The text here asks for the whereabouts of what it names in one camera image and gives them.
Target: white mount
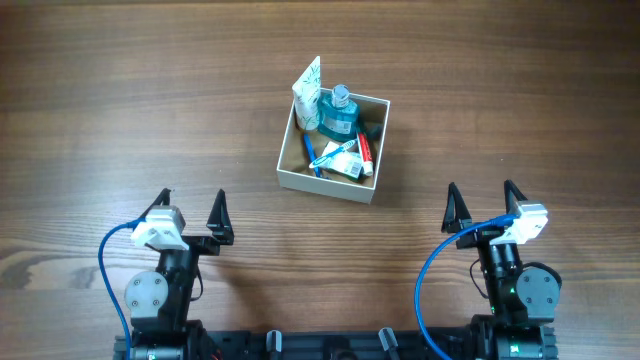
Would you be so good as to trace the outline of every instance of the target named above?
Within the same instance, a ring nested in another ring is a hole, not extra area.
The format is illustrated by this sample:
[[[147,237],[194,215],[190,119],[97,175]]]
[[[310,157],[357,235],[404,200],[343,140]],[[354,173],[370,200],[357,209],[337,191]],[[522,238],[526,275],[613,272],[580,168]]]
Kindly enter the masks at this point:
[[[131,240],[136,246],[149,245],[156,250],[189,250],[181,235],[185,224],[176,206],[157,205],[149,210],[145,221],[138,224]]]
[[[513,225],[507,228],[504,234],[491,240],[489,244],[522,245],[528,240],[535,239],[549,221],[547,208],[535,201],[516,201],[512,213],[519,217],[513,220]]]

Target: tube of cream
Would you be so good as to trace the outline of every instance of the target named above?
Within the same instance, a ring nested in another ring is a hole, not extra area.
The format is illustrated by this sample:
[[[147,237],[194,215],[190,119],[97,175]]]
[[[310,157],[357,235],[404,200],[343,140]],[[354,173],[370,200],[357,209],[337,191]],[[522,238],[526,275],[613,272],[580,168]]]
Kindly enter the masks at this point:
[[[360,156],[362,156],[362,170],[365,176],[373,175],[373,158],[371,157],[371,149],[369,149],[369,143],[367,142],[367,136],[362,132],[358,126],[358,149],[360,150]]]
[[[291,87],[296,119],[298,127],[302,131],[316,130],[320,124],[318,99],[320,98],[321,85],[320,56],[317,56],[307,70],[302,73],[300,79]]]

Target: toothbrush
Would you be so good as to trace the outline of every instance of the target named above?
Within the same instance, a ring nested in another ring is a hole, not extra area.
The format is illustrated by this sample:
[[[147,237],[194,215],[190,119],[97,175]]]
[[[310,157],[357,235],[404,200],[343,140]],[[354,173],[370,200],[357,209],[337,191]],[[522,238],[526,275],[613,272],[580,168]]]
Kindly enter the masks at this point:
[[[311,145],[311,138],[309,138],[308,134],[304,134],[302,137],[304,138],[304,144],[307,146],[309,159],[313,162],[316,159],[316,154],[313,151],[313,145]],[[316,177],[322,178],[322,170],[320,168],[314,168],[313,171],[315,171]]]
[[[337,149],[335,149],[332,152],[328,153],[327,155],[322,155],[319,158],[313,160],[313,162],[311,162],[311,164],[309,164],[309,169],[315,169],[318,166],[320,166],[320,165],[324,164],[325,162],[329,161],[329,159],[331,159],[332,157],[351,149],[356,144],[356,141],[357,140],[349,140],[346,143],[340,145],[340,147],[338,147]]]

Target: white tube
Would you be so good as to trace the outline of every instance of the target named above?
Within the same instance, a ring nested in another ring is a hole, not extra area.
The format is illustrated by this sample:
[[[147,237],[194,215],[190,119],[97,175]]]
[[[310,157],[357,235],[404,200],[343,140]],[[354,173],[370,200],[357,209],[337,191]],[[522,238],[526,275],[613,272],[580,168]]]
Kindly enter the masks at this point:
[[[291,87],[300,130],[313,131],[320,124],[318,99],[321,85],[320,56],[317,56]]]

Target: bottle label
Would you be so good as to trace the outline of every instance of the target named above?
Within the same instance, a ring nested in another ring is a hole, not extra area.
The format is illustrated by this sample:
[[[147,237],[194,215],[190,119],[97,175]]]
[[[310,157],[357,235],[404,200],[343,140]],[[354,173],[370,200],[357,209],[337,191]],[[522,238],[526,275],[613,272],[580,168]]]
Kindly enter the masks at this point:
[[[348,121],[336,120],[325,116],[322,123],[327,129],[338,134],[348,135],[351,132],[351,123]]]

